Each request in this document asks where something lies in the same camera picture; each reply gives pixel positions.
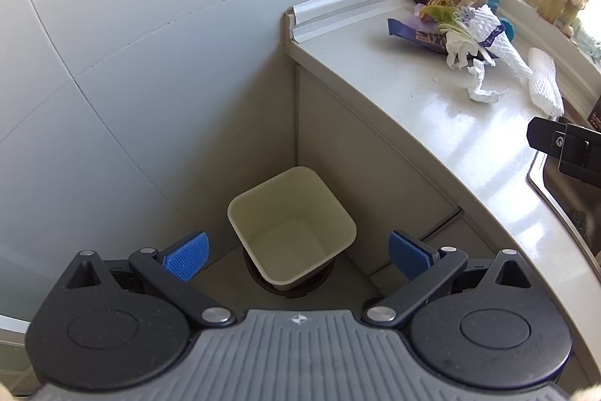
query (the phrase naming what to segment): black bracket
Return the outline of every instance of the black bracket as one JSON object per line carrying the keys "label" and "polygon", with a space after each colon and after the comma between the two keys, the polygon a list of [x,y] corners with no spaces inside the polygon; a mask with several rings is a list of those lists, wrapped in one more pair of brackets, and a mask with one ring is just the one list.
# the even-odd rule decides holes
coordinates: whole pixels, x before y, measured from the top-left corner
{"label": "black bracket", "polygon": [[559,159],[561,173],[601,188],[601,133],[535,117],[527,138],[531,148]]}
{"label": "black bracket", "polygon": [[98,253],[84,250],[35,314],[25,348],[40,382],[106,391],[164,372],[183,354],[189,335],[178,308],[122,289]]}
{"label": "black bracket", "polygon": [[146,290],[149,294],[176,306],[186,316],[192,329],[224,328],[236,322],[236,315],[232,311],[230,311],[229,319],[220,323],[212,323],[203,319],[203,311],[209,308],[226,308],[164,269],[155,260],[157,253],[157,251],[143,253],[139,250],[131,254],[128,259],[131,269],[146,283]]}
{"label": "black bracket", "polygon": [[[413,316],[430,301],[452,292],[453,283],[468,265],[468,255],[453,247],[443,247],[435,252],[432,247],[415,239],[404,236],[413,247],[425,256],[440,257],[432,260],[430,266],[400,290],[382,299],[362,313],[362,321],[379,328],[402,329],[409,324]],[[374,308],[389,308],[394,311],[393,319],[378,320],[370,317]]]}

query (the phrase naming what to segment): window sill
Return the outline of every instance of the window sill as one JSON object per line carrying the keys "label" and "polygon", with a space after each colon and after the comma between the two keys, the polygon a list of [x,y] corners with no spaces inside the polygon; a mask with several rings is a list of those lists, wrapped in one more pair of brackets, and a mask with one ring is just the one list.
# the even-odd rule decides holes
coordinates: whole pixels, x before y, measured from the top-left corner
{"label": "window sill", "polygon": [[601,74],[591,58],[523,0],[501,0],[498,14],[511,20],[516,35],[554,58],[561,93],[586,118],[601,95]]}

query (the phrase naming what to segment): blue gripper pad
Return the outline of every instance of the blue gripper pad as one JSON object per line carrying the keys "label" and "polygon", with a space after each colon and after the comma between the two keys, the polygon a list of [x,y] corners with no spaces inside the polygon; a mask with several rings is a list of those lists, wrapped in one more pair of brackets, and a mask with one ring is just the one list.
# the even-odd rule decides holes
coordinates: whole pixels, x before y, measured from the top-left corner
{"label": "blue gripper pad", "polygon": [[189,281],[208,260],[207,234],[197,233],[184,238],[163,256],[163,267],[182,281]]}
{"label": "blue gripper pad", "polygon": [[388,257],[410,281],[434,265],[434,249],[426,244],[416,244],[399,232],[388,238]]}

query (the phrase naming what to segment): wall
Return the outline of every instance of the wall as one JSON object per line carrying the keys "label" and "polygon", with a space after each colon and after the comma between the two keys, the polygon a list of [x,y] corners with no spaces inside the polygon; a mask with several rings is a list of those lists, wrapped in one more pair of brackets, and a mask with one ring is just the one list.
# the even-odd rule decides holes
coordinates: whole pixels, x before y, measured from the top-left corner
{"label": "wall", "polygon": [[238,241],[230,199],[294,165],[278,23],[306,0],[0,0],[0,313],[73,255]]}

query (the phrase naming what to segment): floor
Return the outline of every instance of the floor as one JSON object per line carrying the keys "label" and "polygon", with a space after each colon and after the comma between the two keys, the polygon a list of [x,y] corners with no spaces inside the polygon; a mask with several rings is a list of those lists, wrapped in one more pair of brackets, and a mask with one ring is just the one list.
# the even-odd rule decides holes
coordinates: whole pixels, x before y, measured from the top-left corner
{"label": "floor", "polygon": [[302,298],[286,299],[267,292],[246,270],[242,247],[215,262],[194,277],[198,290],[231,308],[238,316],[248,308],[270,310],[351,310],[361,313],[363,303],[378,296],[378,288],[344,254],[340,254],[330,276]]}

